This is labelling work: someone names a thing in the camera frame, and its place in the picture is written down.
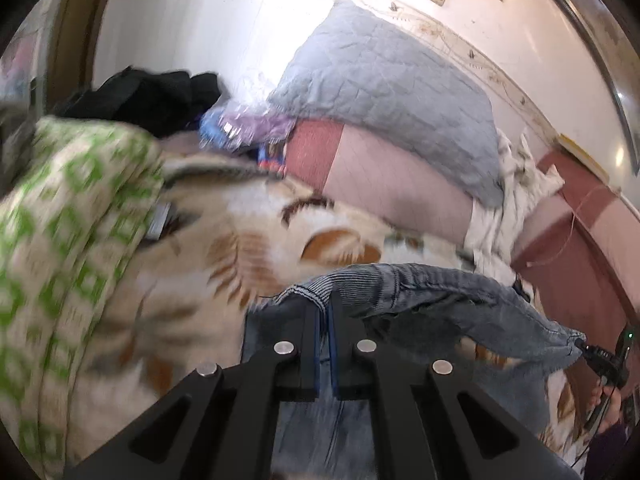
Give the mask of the right hand holding gripper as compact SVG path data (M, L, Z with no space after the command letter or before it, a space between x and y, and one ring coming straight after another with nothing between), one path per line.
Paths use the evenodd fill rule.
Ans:
M597 434L603 434L606 430L609 430L620 421L620 407L622 406L622 395L620 394L620 390L612 387L611 385L602 385L600 382L597 382L591 391L591 398L587 406L587 411L591 413L602 403L602 400L608 400L608 406L601 414Z

